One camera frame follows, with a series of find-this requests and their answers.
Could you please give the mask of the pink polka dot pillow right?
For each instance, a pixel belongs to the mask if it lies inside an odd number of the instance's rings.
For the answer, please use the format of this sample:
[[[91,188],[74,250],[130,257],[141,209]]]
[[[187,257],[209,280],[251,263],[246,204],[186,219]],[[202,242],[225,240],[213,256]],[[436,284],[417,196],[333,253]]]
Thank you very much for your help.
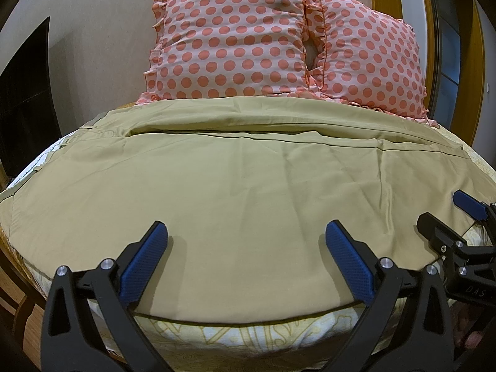
[[[317,50],[308,70],[316,97],[435,125],[409,24],[357,0],[306,0],[305,15]]]

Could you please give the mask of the pink polka dot pillow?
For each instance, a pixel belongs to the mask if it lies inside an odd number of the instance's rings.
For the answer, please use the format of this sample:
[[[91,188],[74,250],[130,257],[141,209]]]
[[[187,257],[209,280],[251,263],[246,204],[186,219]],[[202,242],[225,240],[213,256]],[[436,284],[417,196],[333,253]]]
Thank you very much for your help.
[[[139,104],[317,97],[306,63],[313,0],[153,0],[156,46]]]
[[[306,0],[305,15],[317,50],[308,70],[316,97],[435,125],[409,24],[357,0]]]

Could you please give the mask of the dark television screen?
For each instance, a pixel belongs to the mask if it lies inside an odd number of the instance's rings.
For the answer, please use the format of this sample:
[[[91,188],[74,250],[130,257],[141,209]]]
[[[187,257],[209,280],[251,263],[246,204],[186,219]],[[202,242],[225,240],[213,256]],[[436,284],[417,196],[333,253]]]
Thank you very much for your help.
[[[8,177],[61,137],[51,93],[49,28],[45,19],[1,74],[1,163]]]

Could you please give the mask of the pink polka dot pillow left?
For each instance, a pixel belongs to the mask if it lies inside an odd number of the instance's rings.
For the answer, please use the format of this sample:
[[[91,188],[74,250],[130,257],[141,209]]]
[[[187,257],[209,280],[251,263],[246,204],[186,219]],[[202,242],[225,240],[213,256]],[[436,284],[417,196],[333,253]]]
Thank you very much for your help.
[[[153,0],[156,46],[139,104],[317,97],[306,63],[313,0]]]

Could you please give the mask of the wooden door frame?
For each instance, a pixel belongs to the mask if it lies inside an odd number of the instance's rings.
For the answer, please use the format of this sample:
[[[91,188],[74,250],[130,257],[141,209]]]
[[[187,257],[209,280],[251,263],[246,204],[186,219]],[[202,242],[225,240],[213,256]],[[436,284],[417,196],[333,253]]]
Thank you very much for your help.
[[[431,118],[473,144],[483,107],[486,52],[476,0],[372,0],[414,27]]]

